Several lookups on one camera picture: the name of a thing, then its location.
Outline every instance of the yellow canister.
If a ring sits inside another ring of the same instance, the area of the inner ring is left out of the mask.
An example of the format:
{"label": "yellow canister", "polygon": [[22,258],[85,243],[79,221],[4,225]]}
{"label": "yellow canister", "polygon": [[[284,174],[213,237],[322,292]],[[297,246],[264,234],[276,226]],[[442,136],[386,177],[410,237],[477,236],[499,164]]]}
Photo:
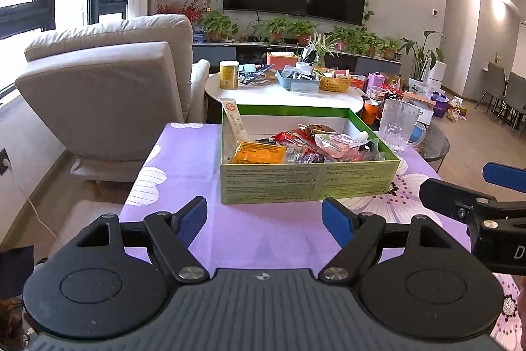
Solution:
{"label": "yellow canister", "polygon": [[219,66],[219,86],[224,90],[237,89],[239,61],[222,61]]}

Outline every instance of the glass pitcher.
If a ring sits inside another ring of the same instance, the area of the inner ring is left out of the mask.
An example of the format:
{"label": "glass pitcher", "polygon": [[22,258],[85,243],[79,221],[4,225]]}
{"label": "glass pitcher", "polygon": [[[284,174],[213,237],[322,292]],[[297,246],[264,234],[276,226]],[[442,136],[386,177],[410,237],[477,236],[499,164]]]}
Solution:
{"label": "glass pitcher", "polygon": [[[378,136],[394,152],[401,152],[407,146],[416,146],[425,137],[425,127],[417,122],[419,116],[420,109],[414,105],[400,100],[386,100]],[[408,143],[415,127],[420,128],[422,135],[417,141]]]}

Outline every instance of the red flowers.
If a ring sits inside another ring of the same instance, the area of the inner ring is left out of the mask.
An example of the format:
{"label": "red flowers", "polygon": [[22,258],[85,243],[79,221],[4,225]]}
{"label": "red flowers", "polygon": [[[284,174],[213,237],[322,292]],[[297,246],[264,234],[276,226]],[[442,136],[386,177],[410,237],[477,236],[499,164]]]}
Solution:
{"label": "red flowers", "polygon": [[208,2],[204,0],[185,1],[182,7],[172,5],[158,5],[158,14],[183,14],[188,17],[190,23],[197,23],[208,8]]}

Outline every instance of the dining table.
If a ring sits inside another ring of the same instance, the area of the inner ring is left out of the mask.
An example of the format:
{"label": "dining table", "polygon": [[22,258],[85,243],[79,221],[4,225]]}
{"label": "dining table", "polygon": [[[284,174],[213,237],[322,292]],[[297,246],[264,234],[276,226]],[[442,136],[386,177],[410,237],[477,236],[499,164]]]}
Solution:
{"label": "dining table", "polygon": [[[203,196],[208,217],[189,250],[211,275],[218,268],[309,268],[318,272],[340,250],[323,225],[322,202],[222,204],[221,137],[219,125],[167,124],[133,184],[120,221],[142,221],[159,211],[176,213],[195,196]],[[397,155],[400,163],[388,193],[339,201],[354,213],[375,213],[391,223],[408,224],[413,216],[424,214],[470,249],[466,225],[432,212],[419,199],[420,185],[429,178],[438,179],[438,174],[413,148]],[[149,261],[144,248],[128,248],[127,252]],[[381,261],[402,252],[386,249]],[[491,335],[505,349],[518,351],[519,290],[510,275],[494,275],[502,286],[504,305]]]}

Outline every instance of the wicker basket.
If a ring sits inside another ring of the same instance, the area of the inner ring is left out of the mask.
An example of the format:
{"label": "wicker basket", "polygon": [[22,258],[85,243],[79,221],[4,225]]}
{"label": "wicker basket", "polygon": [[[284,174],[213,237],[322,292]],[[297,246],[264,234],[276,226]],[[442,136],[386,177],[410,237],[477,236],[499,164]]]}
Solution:
{"label": "wicker basket", "polygon": [[[316,68],[321,73],[331,72],[331,69]],[[334,92],[346,92],[352,84],[352,78],[327,78],[326,76],[320,76],[320,90],[334,91]]]}

